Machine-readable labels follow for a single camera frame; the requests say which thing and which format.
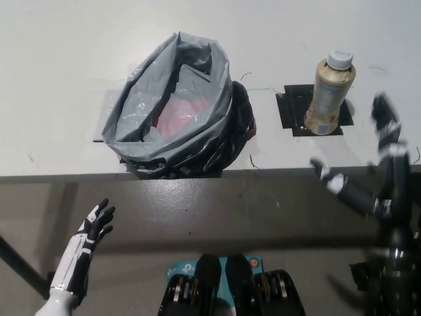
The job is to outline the black and white right hand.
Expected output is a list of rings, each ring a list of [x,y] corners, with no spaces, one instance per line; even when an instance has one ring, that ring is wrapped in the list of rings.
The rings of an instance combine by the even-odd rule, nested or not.
[[[398,238],[400,234],[410,233],[412,198],[409,150],[407,143],[401,139],[399,116],[385,93],[374,97],[371,116],[378,135],[378,166],[384,175],[377,194],[365,190],[318,159],[310,159],[310,164],[319,181],[339,201],[363,217],[379,220],[381,240]]]

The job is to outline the white and black left hand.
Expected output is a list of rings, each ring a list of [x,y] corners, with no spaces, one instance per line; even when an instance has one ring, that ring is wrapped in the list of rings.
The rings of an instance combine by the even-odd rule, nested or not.
[[[115,207],[109,200],[98,203],[71,237],[51,282],[52,288],[80,296],[86,292],[93,253],[101,240],[113,230]]]

